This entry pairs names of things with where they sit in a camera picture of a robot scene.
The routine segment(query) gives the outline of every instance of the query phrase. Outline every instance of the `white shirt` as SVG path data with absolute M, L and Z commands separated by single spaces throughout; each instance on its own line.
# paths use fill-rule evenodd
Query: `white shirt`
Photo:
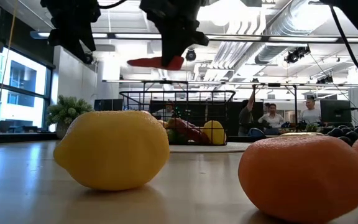
M 173 111 L 168 112 L 166 109 L 161 109 L 153 113 L 154 116 L 161 116 L 161 120 L 169 121 L 172 118 Z
M 284 118 L 279 114 L 275 114 L 274 117 L 271 117 L 270 114 L 265 114 L 259 118 L 258 122 L 262 123 L 263 120 L 268 122 L 272 128 L 281 128 L 284 123 Z
M 316 122 L 321 122 L 321 113 L 320 110 L 316 108 L 313 110 L 304 110 L 301 113 L 300 121 L 305 121 L 306 124 L 313 124 Z

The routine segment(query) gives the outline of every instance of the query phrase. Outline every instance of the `person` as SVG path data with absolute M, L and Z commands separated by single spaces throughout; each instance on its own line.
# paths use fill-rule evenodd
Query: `person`
M 252 94 L 249 100 L 244 100 L 242 102 L 242 109 L 239 114 L 239 132 L 238 135 L 240 137 L 248 136 L 249 123 L 253 122 L 252 117 L 252 108 L 254 107 L 255 102 L 255 91 L 257 86 L 252 85 Z
M 270 106 L 270 103 L 265 103 L 264 104 L 264 114 L 269 113 L 269 106 Z
M 306 101 L 307 110 L 301 112 L 299 120 L 306 124 L 315 124 L 321 122 L 321 112 L 315 108 L 316 100 L 314 97 L 308 98 Z
M 281 125 L 284 123 L 284 118 L 281 115 L 276 114 L 276 109 L 276 104 L 269 104 L 268 113 L 258 119 L 259 123 L 266 123 L 268 126 L 268 128 L 265 128 L 265 134 L 278 134 L 278 129 L 281 128 Z
M 173 114 L 174 114 L 174 110 L 173 110 L 172 101 L 168 101 L 167 104 L 165 105 L 164 109 L 160 109 L 160 110 L 152 113 L 153 116 L 160 116 L 161 120 L 164 120 L 164 121 L 169 121 L 169 119 L 172 118 Z

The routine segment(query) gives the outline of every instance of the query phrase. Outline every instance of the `wooden table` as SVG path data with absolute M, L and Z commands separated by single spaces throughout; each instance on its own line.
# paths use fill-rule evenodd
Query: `wooden table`
M 53 161 L 56 142 L 0 145 L 0 223 L 269 224 L 242 191 L 241 153 L 171 154 L 147 186 L 101 193 Z M 358 209 L 331 223 L 358 224 Z

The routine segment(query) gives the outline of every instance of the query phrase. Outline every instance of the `metal cage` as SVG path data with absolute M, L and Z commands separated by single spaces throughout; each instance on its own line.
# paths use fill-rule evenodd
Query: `metal cage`
M 150 90 L 156 83 L 179 85 L 181 90 Z M 227 106 L 235 91 L 189 90 L 188 82 L 144 81 L 143 84 L 142 91 L 119 93 L 123 108 L 147 111 L 157 118 L 166 128 L 170 144 L 226 145 Z

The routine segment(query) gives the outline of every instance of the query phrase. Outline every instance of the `window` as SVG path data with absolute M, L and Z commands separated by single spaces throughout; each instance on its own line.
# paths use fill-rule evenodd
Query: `window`
M 2 79 L 4 85 L 44 95 L 47 68 L 14 51 L 8 55 L 4 49 L 0 54 L 0 83 Z
M 15 51 L 8 54 L 4 49 L 0 53 L 0 132 L 17 133 L 23 132 L 23 126 L 44 126 L 50 76 L 45 66 Z
M 44 123 L 44 99 L 0 89 L 0 121 L 9 121 L 13 128 L 19 126 L 42 127 Z

